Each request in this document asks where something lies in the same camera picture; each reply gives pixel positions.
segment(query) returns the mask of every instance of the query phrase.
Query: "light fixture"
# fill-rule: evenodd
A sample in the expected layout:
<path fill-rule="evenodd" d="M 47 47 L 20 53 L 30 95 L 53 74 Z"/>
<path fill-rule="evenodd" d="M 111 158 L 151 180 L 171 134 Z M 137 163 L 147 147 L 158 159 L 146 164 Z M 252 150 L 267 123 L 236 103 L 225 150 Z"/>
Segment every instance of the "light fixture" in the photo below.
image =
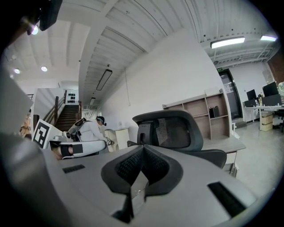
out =
<path fill-rule="evenodd" d="M 91 100 L 90 100 L 90 104 L 89 104 L 90 106 L 92 106 L 92 105 L 94 104 L 95 99 L 96 99 L 96 98 L 91 98 Z"/>
<path fill-rule="evenodd" d="M 46 71 L 47 71 L 46 66 L 42 66 L 42 67 L 41 67 L 41 70 L 42 70 L 43 72 L 46 72 Z"/>
<path fill-rule="evenodd" d="M 102 90 L 103 86 L 105 86 L 108 78 L 111 76 L 112 70 L 106 69 L 105 72 L 103 73 L 102 78 L 99 81 L 99 84 L 97 85 L 96 90 Z"/>
<path fill-rule="evenodd" d="M 39 32 L 39 28 L 37 27 L 37 25 L 34 27 L 34 30 L 32 31 L 33 35 L 36 35 Z"/>
<path fill-rule="evenodd" d="M 260 40 L 272 41 L 274 42 L 277 38 L 272 36 L 263 35 Z"/>
<path fill-rule="evenodd" d="M 237 43 L 243 43 L 245 41 L 245 37 L 236 37 L 236 38 L 229 38 L 229 39 L 222 39 L 217 40 L 210 43 L 210 46 L 212 49 L 217 47 L 223 47 L 227 45 L 237 44 Z"/>

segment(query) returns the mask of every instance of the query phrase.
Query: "chair headrest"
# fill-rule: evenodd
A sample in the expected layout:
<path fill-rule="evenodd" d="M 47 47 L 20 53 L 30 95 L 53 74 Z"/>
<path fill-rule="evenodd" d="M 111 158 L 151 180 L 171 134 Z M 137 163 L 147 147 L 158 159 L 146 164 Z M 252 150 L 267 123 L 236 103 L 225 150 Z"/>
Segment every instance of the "chair headrest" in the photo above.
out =
<path fill-rule="evenodd" d="M 173 150 L 201 150 L 202 134 L 194 118 L 184 110 L 161 110 L 132 118 L 139 126 L 137 143 Z"/>

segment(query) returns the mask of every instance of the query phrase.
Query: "desk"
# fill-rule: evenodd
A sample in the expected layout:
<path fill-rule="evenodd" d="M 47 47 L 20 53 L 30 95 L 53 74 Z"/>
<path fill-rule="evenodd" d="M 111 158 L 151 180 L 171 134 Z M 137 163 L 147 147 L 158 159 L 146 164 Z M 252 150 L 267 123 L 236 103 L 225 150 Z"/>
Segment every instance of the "desk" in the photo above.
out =
<path fill-rule="evenodd" d="M 260 126 L 259 130 L 262 130 L 262 116 L 261 116 L 261 110 L 267 110 L 267 111 L 276 111 L 276 110 L 284 110 L 284 107 L 282 106 L 253 106 L 253 107 L 244 107 L 244 110 L 251 110 L 252 112 L 252 121 L 253 119 L 253 110 L 260 110 L 259 111 L 259 119 L 260 119 Z"/>
<path fill-rule="evenodd" d="M 115 142 L 114 145 L 109 145 L 110 152 L 127 148 L 127 141 L 129 140 L 128 128 L 129 127 L 120 129 L 105 129 L 106 137 Z"/>
<path fill-rule="evenodd" d="M 237 151 L 245 148 L 246 146 L 240 140 L 231 136 L 216 140 L 204 139 L 202 150 L 219 149 L 225 151 L 227 153 L 227 161 L 223 170 L 235 177 L 237 174 Z"/>

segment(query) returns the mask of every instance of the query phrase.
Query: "ceiling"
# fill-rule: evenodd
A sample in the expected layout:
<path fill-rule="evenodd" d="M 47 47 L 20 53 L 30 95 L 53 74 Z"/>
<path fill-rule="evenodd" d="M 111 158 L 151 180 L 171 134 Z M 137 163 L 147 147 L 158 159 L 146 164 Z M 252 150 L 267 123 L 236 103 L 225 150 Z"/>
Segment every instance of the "ceiling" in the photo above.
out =
<path fill-rule="evenodd" d="M 15 80 L 51 79 L 78 81 L 83 47 L 90 27 L 57 20 L 36 35 L 22 34 L 5 50 L 5 65 Z M 48 71 L 41 71 L 46 66 Z"/>
<path fill-rule="evenodd" d="M 98 104 L 126 67 L 181 28 L 194 35 L 216 67 L 267 61 L 279 48 L 278 42 L 260 41 L 261 35 L 275 33 L 243 0 L 63 0 L 55 25 L 17 40 L 11 47 L 16 59 L 8 63 L 23 70 L 42 64 L 74 68 L 80 100 L 88 104 L 95 97 Z M 212 41 L 238 36 L 245 42 L 210 47 Z M 96 91 L 106 69 L 113 74 Z"/>

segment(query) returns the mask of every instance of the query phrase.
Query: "doorway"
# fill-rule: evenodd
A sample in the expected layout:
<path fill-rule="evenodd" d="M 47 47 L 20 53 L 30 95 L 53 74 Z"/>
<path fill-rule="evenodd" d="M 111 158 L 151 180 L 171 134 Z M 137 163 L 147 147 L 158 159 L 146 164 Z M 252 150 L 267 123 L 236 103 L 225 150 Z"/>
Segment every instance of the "doorway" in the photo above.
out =
<path fill-rule="evenodd" d="M 241 101 L 240 101 L 237 87 L 230 73 L 230 70 L 229 69 L 223 70 L 219 72 L 219 75 L 225 87 L 224 92 L 226 92 L 227 97 L 228 97 L 232 120 L 242 118 L 243 113 L 241 110 Z"/>

